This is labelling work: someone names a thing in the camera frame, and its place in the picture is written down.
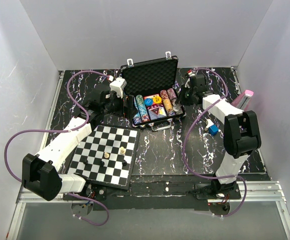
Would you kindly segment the black poker set case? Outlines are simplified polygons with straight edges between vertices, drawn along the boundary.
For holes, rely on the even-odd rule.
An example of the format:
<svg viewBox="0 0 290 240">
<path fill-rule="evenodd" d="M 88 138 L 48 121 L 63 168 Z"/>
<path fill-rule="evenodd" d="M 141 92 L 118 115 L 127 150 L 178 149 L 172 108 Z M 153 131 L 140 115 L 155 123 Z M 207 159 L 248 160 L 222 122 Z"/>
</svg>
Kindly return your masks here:
<svg viewBox="0 0 290 240">
<path fill-rule="evenodd" d="M 124 88 L 124 94 L 132 95 L 136 98 L 137 95 L 142 95 L 143 99 L 146 96 L 159 94 L 162 90 L 168 90 L 173 88 L 176 96 L 178 93 L 173 87 L 176 80 L 178 70 L 178 57 L 171 55 L 169 51 L 165 53 L 165 57 L 147 60 L 143 62 L 134 63 L 130 58 L 127 60 L 126 65 L 120 67 L 121 77 L 126 80 L 127 85 Z M 163 102 L 158 105 L 146 106 L 147 113 L 148 108 L 164 107 Z M 166 117 L 150 120 L 140 124 L 134 124 L 133 119 L 131 124 L 134 128 L 146 128 L 151 127 L 153 131 L 168 129 L 172 126 L 175 120 L 179 120 L 186 116 L 184 107 L 181 105 L 182 114 L 175 114 L 168 116 L 167 111 Z"/>
</svg>

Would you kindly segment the blue small blind button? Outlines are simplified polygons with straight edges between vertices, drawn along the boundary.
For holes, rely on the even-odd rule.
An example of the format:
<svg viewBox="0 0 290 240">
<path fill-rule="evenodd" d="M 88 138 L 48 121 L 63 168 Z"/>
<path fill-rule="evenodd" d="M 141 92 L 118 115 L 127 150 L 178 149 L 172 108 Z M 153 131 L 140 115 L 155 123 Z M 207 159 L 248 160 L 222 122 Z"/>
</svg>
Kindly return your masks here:
<svg viewBox="0 0 290 240">
<path fill-rule="evenodd" d="M 153 99 L 152 98 L 146 98 L 146 99 L 144 99 L 144 104 L 146 105 L 146 106 L 152 106 L 153 105 L 153 103 L 154 103 L 154 101 L 153 101 Z"/>
</svg>

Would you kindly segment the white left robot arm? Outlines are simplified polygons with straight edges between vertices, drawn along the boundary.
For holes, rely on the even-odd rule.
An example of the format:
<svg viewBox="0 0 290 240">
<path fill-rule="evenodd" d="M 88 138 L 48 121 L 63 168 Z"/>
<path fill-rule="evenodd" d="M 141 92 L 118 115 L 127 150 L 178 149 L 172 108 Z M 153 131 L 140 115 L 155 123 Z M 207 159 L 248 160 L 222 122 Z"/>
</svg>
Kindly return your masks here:
<svg viewBox="0 0 290 240">
<path fill-rule="evenodd" d="M 22 161 L 22 185 L 47 201 L 74 193 L 91 196 L 91 184 L 127 189 L 139 131 L 103 124 L 106 115 L 127 117 L 133 101 L 121 86 L 100 85 L 91 99 L 78 106 L 65 131 L 36 154 Z"/>
</svg>

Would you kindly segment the white chess pawn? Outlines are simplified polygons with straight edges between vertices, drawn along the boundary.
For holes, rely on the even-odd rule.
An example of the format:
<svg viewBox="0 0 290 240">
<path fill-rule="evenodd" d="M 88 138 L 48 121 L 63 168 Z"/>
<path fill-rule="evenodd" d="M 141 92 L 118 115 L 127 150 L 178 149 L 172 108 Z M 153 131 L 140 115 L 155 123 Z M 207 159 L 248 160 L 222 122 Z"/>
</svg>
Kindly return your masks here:
<svg viewBox="0 0 290 240">
<path fill-rule="evenodd" d="M 107 153 L 107 152 L 105 152 L 105 153 L 104 153 L 104 158 L 105 158 L 105 159 L 108 159 L 109 157 L 110 157 L 110 154 Z"/>
</svg>

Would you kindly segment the light blue chip column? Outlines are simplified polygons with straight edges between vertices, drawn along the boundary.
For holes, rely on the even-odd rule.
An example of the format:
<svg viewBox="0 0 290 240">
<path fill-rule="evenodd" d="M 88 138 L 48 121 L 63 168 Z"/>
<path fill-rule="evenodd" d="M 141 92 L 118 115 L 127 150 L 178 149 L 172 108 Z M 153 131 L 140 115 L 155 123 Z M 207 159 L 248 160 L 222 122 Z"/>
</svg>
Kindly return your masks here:
<svg viewBox="0 0 290 240">
<path fill-rule="evenodd" d="M 134 102 L 134 106 L 136 108 L 136 114 L 133 117 L 133 123 L 135 125 L 138 125 L 138 124 L 142 123 L 142 118 L 141 118 L 141 115 L 140 115 L 140 112 L 139 112 L 139 108 L 138 108 L 138 105 L 137 105 L 137 102 L 136 102 L 135 98 L 133 99 L 133 102 Z"/>
</svg>

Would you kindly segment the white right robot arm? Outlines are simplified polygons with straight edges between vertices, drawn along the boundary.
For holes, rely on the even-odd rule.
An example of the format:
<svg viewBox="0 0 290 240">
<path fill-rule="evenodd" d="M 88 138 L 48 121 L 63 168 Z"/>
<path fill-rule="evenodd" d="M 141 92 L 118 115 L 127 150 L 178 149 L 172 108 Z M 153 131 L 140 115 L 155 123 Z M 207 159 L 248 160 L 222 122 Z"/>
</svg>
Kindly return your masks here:
<svg viewBox="0 0 290 240">
<path fill-rule="evenodd" d="M 223 146 L 225 155 L 212 177 L 205 176 L 210 184 L 197 184 L 193 194 L 199 200 L 211 198 L 228 200 L 241 197 L 237 184 L 239 171 L 244 162 L 261 147 L 261 135 L 257 115 L 231 105 L 225 98 L 210 91 L 203 74 L 188 72 L 189 79 L 182 85 L 178 95 L 181 105 L 201 105 L 223 123 Z"/>
</svg>

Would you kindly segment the red yellow chip column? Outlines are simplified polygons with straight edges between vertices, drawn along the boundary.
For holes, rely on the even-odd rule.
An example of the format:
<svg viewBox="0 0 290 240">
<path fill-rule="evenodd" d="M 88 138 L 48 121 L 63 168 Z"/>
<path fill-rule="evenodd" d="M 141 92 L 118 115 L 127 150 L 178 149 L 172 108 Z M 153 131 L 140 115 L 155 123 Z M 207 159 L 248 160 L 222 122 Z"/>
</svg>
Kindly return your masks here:
<svg viewBox="0 0 290 240">
<path fill-rule="evenodd" d="M 164 105 L 165 110 L 167 112 L 167 115 L 168 116 L 174 116 L 176 113 L 173 110 L 173 106 L 172 106 L 172 103 L 171 103 L 171 100 L 169 98 L 169 95 L 168 95 L 167 91 L 166 90 L 161 90 L 160 91 L 160 96 L 162 98 L 162 102 L 163 102 L 163 105 Z"/>
</svg>

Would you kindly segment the purple red chip column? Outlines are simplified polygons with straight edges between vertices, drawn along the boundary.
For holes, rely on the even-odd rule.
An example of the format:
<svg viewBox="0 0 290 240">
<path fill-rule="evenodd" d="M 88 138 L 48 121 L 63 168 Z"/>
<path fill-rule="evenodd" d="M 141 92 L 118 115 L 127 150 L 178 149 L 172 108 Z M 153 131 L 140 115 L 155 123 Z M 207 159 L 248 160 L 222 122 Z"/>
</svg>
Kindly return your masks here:
<svg viewBox="0 0 290 240">
<path fill-rule="evenodd" d="M 173 88 L 169 88 L 167 90 L 167 94 L 168 94 L 168 97 L 169 97 L 170 102 L 172 104 L 173 111 L 177 115 L 182 114 L 183 113 L 182 106 L 177 103 L 177 95 L 176 95 L 175 90 Z"/>
</svg>

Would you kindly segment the white and blue block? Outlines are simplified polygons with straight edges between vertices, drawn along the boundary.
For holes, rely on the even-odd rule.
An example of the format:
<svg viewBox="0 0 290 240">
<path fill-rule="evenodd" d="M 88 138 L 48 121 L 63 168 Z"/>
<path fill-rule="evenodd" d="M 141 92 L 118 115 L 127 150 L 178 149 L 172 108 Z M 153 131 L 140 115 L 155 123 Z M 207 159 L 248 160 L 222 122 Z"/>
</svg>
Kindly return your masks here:
<svg viewBox="0 0 290 240">
<path fill-rule="evenodd" d="M 204 130 L 208 132 L 211 136 L 215 136 L 219 132 L 219 128 L 210 120 L 207 119 L 205 121 L 205 128 Z"/>
</svg>

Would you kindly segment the triangular all-in marker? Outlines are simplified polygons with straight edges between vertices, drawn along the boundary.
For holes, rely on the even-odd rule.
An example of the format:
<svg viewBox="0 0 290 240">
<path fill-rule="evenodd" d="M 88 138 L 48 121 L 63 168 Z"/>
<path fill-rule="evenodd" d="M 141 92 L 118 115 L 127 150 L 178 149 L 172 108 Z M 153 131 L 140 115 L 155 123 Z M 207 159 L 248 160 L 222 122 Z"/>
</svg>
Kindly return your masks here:
<svg viewBox="0 0 290 240">
<path fill-rule="evenodd" d="M 160 116 L 160 111 L 161 111 L 161 108 L 160 108 L 160 107 L 156 107 L 156 108 L 153 108 L 153 109 L 150 110 L 150 112 L 151 112 L 154 116 L 157 116 L 157 117 Z"/>
</svg>

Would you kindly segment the red playing card deck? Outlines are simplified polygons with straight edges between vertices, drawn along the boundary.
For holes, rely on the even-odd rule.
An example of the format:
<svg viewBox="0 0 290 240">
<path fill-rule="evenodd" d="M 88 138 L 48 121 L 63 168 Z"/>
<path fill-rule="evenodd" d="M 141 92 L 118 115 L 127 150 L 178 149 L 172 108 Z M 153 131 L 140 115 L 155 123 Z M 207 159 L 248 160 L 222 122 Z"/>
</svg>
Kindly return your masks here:
<svg viewBox="0 0 290 240">
<path fill-rule="evenodd" d="M 144 101 L 144 99 L 147 99 L 147 98 L 151 98 L 151 99 L 153 99 L 154 96 L 160 96 L 160 95 L 159 95 L 159 94 L 153 94 L 153 95 L 144 96 L 144 97 L 143 97 L 143 101 Z"/>
</svg>

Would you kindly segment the yellow big blind button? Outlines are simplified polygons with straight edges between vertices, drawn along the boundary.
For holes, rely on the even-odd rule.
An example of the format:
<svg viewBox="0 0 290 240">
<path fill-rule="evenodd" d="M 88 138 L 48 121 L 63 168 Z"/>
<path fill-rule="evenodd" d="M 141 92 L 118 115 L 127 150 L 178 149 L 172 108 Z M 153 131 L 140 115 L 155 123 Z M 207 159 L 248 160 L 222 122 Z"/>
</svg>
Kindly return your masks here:
<svg viewBox="0 0 290 240">
<path fill-rule="evenodd" d="M 162 98 L 159 95 L 158 96 L 154 96 L 152 98 L 152 100 L 153 100 L 154 104 L 160 104 L 162 102 Z"/>
</svg>

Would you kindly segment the blue playing card deck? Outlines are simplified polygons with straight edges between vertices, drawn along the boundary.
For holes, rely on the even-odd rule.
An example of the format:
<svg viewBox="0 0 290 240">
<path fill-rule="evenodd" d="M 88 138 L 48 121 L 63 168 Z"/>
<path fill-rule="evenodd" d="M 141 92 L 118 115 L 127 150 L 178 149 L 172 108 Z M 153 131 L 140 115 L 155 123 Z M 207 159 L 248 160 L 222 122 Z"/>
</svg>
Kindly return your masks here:
<svg viewBox="0 0 290 240">
<path fill-rule="evenodd" d="M 159 117 L 153 115 L 153 113 L 151 112 L 151 109 L 153 109 L 153 108 L 148 108 L 147 109 L 148 115 L 149 115 L 149 118 L 150 118 L 151 121 L 162 119 L 162 118 L 165 118 L 167 116 L 164 107 L 161 107 L 161 106 L 158 106 L 158 107 L 160 107 L 160 115 L 159 115 Z"/>
</svg>

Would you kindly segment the black white chess board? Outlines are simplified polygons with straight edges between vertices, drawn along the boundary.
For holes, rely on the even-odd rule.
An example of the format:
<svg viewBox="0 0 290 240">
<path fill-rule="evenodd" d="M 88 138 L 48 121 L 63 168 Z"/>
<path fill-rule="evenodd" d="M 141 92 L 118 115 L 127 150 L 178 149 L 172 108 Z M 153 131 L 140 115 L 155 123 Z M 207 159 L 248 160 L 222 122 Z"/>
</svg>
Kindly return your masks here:
<svg viewBox="0 0 290 240">
<path fill-rule="evenodd" d="M 68 174 L 94 184 L 127 190 L 136 160 L 140 130 L 99 125 L 74 150 Z"/>
</svg>

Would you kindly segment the black chess piece right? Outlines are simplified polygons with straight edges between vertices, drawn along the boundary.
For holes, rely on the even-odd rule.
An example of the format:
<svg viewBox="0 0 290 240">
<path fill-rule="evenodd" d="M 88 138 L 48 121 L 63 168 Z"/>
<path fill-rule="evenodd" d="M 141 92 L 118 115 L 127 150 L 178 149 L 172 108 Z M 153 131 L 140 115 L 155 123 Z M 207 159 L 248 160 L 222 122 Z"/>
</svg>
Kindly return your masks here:
<svg viewBox="0 0 290 240">
<path fill-rule="evenodd" d="M 125 167 L 127 164 L 128 164 L 128 163 L 127 163 L 126 160 L 124 160 L 124 161 L 122 162 L 122 165 L 123 165 L 124 167 Z"/>
</svg>

